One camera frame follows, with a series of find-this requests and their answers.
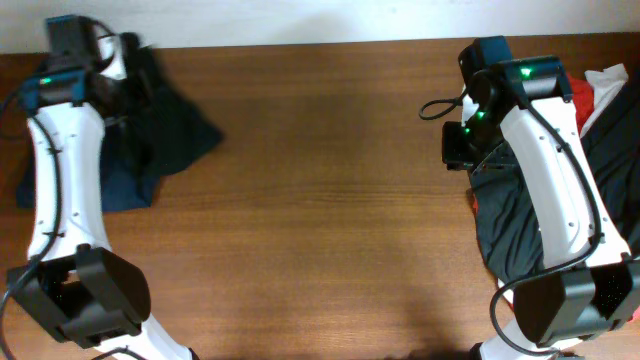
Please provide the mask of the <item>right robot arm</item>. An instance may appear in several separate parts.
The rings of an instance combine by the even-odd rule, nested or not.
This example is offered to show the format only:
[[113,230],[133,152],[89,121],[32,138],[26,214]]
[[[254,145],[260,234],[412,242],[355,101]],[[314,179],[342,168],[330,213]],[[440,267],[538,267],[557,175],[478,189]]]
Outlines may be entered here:
[[504,282],[514,317],[475,345],[474,359],[561,359],[621,328],[639,306],[639,262],[609,218],[583,151],[569,80],[555,56],[515,58],[502,36],[459,55],[458,122],[446,122],[442,160],[478,175],[516,168],[541,232],[543,268]]

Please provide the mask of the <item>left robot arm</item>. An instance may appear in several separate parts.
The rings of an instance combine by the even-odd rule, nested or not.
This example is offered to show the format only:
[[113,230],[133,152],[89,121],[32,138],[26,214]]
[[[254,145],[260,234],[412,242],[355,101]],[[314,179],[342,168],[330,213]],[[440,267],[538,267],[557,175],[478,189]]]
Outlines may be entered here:
[[51,17],[46,31],[45,66],[18,89],[34,149],[35,224],[5,299],[55,341],[100,358],[191,359],[152,315],[143,272],[113,252],[104,227],[103,139],[129,105],[122,37],[81,15]]

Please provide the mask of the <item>black shorts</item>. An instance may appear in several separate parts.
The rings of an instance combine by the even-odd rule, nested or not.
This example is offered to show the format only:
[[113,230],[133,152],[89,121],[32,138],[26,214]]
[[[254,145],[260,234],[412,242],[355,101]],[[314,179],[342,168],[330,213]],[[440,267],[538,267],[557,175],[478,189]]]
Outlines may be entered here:
[[142,51],[141,79],[147,97],[123,117],[105,119],[101,152],[115,150],[137,177],[186,170],[224,140],[224,134],[165,76],[150,47]]

